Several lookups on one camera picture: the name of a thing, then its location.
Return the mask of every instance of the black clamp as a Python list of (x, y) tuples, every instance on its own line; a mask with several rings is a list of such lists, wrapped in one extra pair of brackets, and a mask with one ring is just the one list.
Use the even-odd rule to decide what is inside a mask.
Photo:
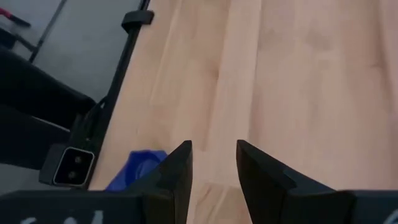
[(155, 16), (153, 11), (137, 10), (126, 13), (122, 21), (123, 29), (128, 33), (132, 28), (149, 25)]

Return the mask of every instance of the blue object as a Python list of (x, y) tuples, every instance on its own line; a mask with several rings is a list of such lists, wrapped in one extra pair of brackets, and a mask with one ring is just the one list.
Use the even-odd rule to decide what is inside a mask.
[(116, 177), (105, 190), (119, 191), (126, 189), (137, 179), (146, 175), (167, 157), (164, 151), (134, 151), (130, 152), (129, 159)]

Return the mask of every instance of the black metal bracket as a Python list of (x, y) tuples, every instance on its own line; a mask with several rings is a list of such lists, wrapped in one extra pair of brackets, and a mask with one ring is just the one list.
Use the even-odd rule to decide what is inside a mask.
[(136, 28), (137, 26), (150, 25), (154, 16), (155, 13), (148, 10), (128, 12), (126, 15), (124, 15), (122, 27), (127, 33), (129, 33), (131, 29)]

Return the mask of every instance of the wooden floor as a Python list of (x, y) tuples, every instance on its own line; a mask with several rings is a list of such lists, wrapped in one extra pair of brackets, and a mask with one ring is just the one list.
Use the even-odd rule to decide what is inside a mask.
[(398, 188), (389, 37), (398, 23), (388, 19), (398, 10), (380, 4), (151, 0), (155, 19), (137, 41), (90, 189), (107, 186), (130, 151), (170, 152), (186, 139), (188, 223), (250, 223), (237, 139), (336, 189)]

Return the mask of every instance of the blue plastic bag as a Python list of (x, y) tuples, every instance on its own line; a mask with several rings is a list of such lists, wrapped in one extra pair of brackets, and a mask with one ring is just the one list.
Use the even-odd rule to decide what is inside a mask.
[(134, 181), (155, 169), (166, 157), (167, 154), (164, 151), (143, 150), (130, 152), (126, 164), (105, 190), (119, 191), (126, 189)]

